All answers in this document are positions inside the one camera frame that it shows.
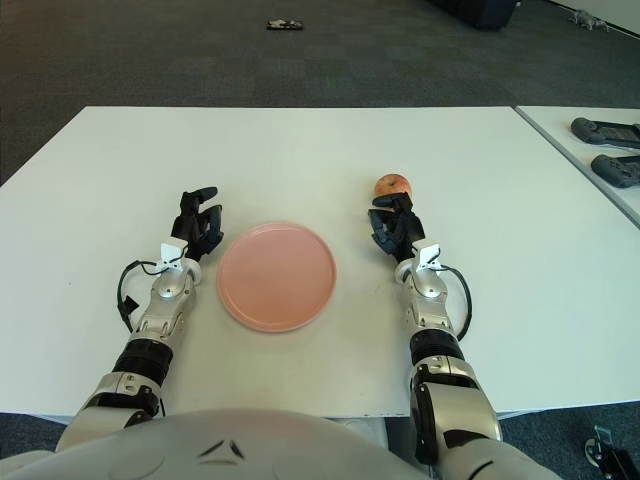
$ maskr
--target white table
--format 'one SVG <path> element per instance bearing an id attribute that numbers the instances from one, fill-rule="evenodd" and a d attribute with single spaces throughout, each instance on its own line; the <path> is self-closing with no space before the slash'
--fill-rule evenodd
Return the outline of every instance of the white table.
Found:
<path id="1" fill-rule="evenodd" d="M 202 264 L 168 413 L 407 415 L 400 289 L 366 216 L 388 172 L 471 286 L 461 345 L 497 411 L 640 399 L 640 232 L 512 109 L 91 107 L 0 188 L 0 411 L 76 412 L 127 338 L 122 268 L 159 255 L 183 190 L 217 185 L 226 236 Z M 233 239 L 271 220 L 315 230 L 338 268 L 322 315 L 279 335 L 237 323 L 215 288 Z M 127 292 L 143 301 L 151 281 Z"/>
<path id="2" fill-rule="evenodd" d="M 516 110 L 640 227 L 640 188 L 613 187 L 591 170 L 591 161 L 600 154 L 627 157 L 639 155 L 640 152 L 590 145 L 571 132 L 571 122 L 578 117 L 603 122 L 638 123 L 640 110 L 585 107 L 517 107 Z"/>

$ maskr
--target black controller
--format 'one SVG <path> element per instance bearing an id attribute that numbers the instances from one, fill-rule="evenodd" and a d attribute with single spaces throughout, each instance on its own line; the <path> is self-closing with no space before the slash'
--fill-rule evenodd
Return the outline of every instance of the black controller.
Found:
<path id="1" fill-rule="evenodd" d="M 591 162 L 591 169 L 614 187 L 628 188 L 640 184 L 640 155 L 617 158 L 598 155 Z"/>
<path id="2" fill-rule="evenodd" d="M 571 131 L 580 140 L 592 145 L 640 148 L 640 124 L 625 125 L 576 118 L 571 122 Z"/>

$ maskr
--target apple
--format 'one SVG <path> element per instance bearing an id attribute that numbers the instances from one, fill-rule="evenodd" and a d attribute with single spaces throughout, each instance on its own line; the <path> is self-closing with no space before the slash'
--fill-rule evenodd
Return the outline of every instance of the apple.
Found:
<path id="1" fill-rule="evenodd" d="M 376 186 L 373 190 L 375 198 L 382 195 L 390 195 L 392 193 L 407 192 L 411 197 L 411 185 L 409 180 L 397 173 L 389 173 L 376 182 Z"/>

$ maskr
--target black furniture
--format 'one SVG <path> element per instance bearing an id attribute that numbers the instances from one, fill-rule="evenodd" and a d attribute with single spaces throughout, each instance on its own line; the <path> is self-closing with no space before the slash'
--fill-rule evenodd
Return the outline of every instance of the black furniture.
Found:
<path id="1" fill-rule="evenodd" d="M 497 30 L 511 18 L 517 0 L 431 0 L 476 28 Z"/>

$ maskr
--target gray carpet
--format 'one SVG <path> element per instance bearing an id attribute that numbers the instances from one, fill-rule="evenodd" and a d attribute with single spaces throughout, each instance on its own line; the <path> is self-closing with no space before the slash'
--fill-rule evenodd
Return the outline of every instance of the gray carpet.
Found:
<path id="1" fill-rule="evenodd" d="M 85 105 L 640 108 L 640 42 L 567 16 L 524 0 L 507 28 L 480 32 L 425 0 L 0 0 L 0 183 Z M 279 17 L 306 30 L 264 29 Z M 528 415 L 503 422 L 505 437 L 595 479 L 581 454 L 592 424 L 638 462 L 638 406 Z M 0 456 L 53 448 L 60 432 L 0 415 Z"/>

